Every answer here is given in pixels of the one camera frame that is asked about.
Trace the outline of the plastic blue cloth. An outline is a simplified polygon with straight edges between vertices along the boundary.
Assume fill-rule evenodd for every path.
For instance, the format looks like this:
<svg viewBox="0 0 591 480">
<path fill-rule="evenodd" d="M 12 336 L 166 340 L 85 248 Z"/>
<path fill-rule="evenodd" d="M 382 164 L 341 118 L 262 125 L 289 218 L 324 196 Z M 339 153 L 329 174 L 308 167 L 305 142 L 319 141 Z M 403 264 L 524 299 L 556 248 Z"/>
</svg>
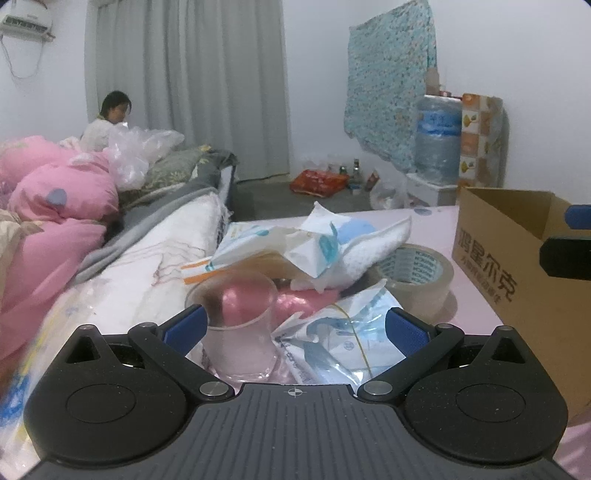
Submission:
<svg viewBox="0 0 591 480">
<path fill-rule="evenodd" d="M 405 359 L 386 333 L 386 315 L 399 305 L 382 280 L 308 318 L 294 314 L 273 342 L 297 384 L 356 390 Z"/>
</svg>

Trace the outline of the white blue patterned cloth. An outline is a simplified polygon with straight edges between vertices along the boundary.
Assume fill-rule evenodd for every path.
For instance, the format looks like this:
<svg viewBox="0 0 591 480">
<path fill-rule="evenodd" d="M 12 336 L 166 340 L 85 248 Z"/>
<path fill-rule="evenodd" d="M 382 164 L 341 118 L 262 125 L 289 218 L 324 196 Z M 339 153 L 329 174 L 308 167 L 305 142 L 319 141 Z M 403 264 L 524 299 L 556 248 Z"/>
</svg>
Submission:
<svg viewBox="0 0 591 480">
<path fill-rule="evenodd" d="M 411 229 L 409 216 L 378 229 L 316 203 L 297 227 L 231 226 L 211 256 L 182 266 L 181 275 L 197 285 L 222 272 L 250 270 L 288 280 L 296 291 L 345 289 L 401 247 Z"/>
</svg>

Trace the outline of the clear packing tape roll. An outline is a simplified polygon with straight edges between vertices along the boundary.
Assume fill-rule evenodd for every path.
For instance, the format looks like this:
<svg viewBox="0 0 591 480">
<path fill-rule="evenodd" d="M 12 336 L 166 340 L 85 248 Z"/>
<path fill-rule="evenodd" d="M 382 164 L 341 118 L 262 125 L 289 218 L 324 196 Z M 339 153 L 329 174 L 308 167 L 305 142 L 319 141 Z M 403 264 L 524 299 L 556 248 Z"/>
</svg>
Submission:
<svg viewBox="0 0 591 480">
<path fill-rule="evenodd" d="M 436 250 L 404 244 L 367 274 L 370 281 L 385 280 L 401 307 L 426 323 L 449 322 L 456 313 L 454 267 Z"/>
</svg>

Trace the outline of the clear plastic cup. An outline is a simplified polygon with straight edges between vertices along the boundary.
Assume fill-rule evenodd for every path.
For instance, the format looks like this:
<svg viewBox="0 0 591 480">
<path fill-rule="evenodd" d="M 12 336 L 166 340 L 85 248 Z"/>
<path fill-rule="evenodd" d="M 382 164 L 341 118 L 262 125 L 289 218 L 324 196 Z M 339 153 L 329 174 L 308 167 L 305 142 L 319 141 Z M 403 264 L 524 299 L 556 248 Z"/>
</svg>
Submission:
<svg viewBox="0 0 591 480">
<path fill-rule="evenodd" d="M 202 350 L 219 378 L 245 383 L 270 377 L 277 362 L 271 338 L 276 299 L 273 281 L 252 271 L 219 273 L 189 290 L 185 305 L 204 307 Z"/>
</svg>

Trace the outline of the brown cardboard box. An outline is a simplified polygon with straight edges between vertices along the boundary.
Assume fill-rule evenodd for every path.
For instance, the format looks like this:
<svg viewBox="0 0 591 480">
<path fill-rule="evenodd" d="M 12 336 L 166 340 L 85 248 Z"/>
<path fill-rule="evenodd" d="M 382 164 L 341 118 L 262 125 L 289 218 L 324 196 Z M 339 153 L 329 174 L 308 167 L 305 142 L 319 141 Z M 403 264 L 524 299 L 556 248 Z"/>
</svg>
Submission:
<svg viewBox="0 0 591 480">
<path fill-rule="evenodd" d="M 550 192 L 465 188 L 453 258 L 541 361 L 569 416 L 590 407 L 590 284 L 549 276 L 543 242 L 568 236 L 569 204 Z"/>
</svg>

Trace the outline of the white water dispenser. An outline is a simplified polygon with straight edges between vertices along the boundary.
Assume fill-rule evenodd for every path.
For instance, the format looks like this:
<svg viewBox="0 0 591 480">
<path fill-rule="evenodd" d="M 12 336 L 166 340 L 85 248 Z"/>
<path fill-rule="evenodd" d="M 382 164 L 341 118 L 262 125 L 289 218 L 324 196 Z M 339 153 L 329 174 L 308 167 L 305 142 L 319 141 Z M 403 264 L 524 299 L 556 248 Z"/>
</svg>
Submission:
<svg viewBox="0 0 591 480">
<path fill-rule="evenodd" d="M 407 175 L 407 190 L 415 203 L 424 206 L 454 206 L 457 202 L 456 185 L 433 184 L 415 173 Z"/>
</svg>

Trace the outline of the grey bedding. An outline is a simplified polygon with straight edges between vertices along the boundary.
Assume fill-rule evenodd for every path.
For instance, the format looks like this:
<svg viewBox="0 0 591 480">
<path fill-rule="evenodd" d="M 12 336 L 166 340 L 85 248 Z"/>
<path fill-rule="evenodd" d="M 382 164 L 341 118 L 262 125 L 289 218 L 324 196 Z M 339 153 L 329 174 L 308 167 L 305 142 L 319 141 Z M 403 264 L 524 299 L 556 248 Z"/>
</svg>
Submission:
<svg viewBox="0 0 591 480">
<path fill-rule="evenodd" d="M 107 228 L 106 243 L 82 261 L 71 285 L 101 273 L 155 226 L 194 199 L 211 193 L 228 202 L 238 159 L 235 153 L 202 145 L 158 160 L 145 184 L 119 194 L 119 214 Z"/>
</svg>

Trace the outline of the blue water bottle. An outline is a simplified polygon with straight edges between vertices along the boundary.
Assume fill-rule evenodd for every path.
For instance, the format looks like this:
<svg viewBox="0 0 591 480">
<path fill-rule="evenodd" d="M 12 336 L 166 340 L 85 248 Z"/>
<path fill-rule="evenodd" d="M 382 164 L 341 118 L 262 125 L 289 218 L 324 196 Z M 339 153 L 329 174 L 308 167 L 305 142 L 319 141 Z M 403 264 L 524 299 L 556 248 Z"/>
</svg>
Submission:
<svg viewBox="0 0 591 480">
<path fill-rule="evenodd" d="M 417 174 L 433 184 L 456 184 L 462 133 L 461 101 L 452 97 L 425 95 L 418 103 L 417 113 Z"/>
</svg>

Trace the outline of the pink quilt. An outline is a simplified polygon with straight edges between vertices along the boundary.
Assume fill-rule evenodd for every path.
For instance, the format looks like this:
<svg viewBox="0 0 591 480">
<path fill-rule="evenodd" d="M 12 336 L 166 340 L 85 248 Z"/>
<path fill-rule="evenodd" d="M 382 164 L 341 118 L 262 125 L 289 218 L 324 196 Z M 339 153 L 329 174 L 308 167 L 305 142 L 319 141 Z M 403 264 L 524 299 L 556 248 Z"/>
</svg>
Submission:
<svg viewBox="0 0 591 480">
<path fill-rule="evenodd" d="M 118 194 L 105 154 L 41 136 L 2 143 L 1 183 L 10 190 L 2 229 L 24 230 L 1 268 L 1 356 L 7 358 L 35 337 L 84 258 L 102 245 Z"/>
</svg>

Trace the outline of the clear plastic bag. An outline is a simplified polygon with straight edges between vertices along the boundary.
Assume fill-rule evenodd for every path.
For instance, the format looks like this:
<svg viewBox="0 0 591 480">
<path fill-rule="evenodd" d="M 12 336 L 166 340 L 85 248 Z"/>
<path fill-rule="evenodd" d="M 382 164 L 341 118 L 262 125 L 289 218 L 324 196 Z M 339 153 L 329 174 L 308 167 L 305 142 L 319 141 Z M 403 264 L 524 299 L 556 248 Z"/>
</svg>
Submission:
<svg viewBox="0 0 591 480">
<path fill-rule="evenodd" d="M 128 128 L 125 123 L 106 127 L 103 121 L 94 125 L 91 135 L 84 134 L 78 142 L 79 152 L 69 164 L 101 160 L 119 191 L 142 187 L 154 164 L 184 141 L 184 135 L 174 130 Z"/>
</svg>

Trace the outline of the red plastic bag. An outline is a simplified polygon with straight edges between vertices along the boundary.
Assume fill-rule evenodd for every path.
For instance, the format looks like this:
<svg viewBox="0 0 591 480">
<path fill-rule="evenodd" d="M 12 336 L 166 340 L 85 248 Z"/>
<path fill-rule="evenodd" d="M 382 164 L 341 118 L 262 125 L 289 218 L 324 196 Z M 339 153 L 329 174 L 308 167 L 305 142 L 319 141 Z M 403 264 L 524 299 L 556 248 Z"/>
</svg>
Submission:
<svg viewBox="0 0 591 480">
<path fill-rule="evenodd" d="M 348 175 L 307 169 L 290 182 L 290 191 L 318 198 L 329 198 L 344 190 L 348 183 Z"/>
</svg>

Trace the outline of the seated person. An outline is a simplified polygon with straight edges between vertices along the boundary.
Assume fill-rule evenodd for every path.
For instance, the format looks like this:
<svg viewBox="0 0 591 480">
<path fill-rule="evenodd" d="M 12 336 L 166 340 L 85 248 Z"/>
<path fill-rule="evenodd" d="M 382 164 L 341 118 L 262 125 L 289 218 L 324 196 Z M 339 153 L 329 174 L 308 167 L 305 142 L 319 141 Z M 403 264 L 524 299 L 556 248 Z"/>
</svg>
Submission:
<svg viewBox="0 0 591 480">
<path fill-rule="evenodd" d="M 85 128 L 80 138 L 83 152 L 100 152 L 108 147 L 110 130 L 125 120 L 131 110 L 129 97 L 118 90 L 110 92 L 103 100 L 99 114 Z"/>
</svg>

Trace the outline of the floral blue hanging cloth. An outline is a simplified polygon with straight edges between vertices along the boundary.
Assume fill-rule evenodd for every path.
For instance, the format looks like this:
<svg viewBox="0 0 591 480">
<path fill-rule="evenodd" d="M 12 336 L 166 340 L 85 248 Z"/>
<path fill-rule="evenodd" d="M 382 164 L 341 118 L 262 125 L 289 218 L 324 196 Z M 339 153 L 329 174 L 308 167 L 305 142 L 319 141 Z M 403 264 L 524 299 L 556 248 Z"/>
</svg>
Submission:
<svg viewBox="0 0 591 480">
<path fill-rule="evenodd" d="M 417 106 L 437 66 L 427 1 L 408 1 L 349 30 L 344 129 L 394 168 L 414 168 Z"/>
</svg>

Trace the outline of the grey curtain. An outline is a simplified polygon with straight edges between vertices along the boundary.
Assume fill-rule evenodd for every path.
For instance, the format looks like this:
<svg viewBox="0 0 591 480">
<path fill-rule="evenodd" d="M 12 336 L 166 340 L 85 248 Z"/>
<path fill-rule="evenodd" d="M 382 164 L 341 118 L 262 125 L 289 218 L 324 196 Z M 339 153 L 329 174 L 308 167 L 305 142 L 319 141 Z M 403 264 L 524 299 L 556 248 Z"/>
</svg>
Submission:
<svg viewBox="0 0 591 480">
<path fill-rule="evenodd" d="M 91 1 L 85 22 L 87 112 L 128 95 L 128 122 L 175 130 L 185 145 L 238 157 L 242 180 L 290 171 L 279 1 Z"/>
</svg>

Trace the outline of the white air conditioner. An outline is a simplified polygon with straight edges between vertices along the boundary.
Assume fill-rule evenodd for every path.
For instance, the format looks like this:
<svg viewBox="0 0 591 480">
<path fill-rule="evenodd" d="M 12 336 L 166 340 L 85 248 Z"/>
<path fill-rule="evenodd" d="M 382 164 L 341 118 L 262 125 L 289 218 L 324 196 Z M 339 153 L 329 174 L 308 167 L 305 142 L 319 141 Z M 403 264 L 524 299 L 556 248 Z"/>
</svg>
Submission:
<svg viewBox="0 0 591 480">
<path fill-rule="evenodd" d="M 1 6 L 1 33 L 45 39 L 51 32 L 53 18 L 42 1 L 13 0 Z"/>
</svg>

